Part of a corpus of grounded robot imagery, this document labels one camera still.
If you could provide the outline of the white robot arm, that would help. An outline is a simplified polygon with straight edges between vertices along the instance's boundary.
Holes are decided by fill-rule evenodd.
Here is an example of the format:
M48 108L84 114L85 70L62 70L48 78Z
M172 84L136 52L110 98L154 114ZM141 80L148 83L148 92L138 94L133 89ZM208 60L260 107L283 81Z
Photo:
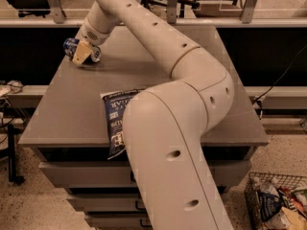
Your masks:
M74 63L83 63L118 22L170 78L135 95L123 118L130 166L153 230L234 230L201 149L201 136L232 106L232 77L137 0L94 0Z

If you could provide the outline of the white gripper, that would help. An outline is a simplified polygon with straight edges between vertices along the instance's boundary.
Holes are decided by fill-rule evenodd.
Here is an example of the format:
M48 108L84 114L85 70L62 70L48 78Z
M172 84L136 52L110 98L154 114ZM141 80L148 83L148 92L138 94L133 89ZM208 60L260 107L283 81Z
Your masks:
M110 22L106 18L87 17L81 26L81 33L85 40L81 40L77 46L73 62L81 65L92 54L92 45L102 45L109 37Z

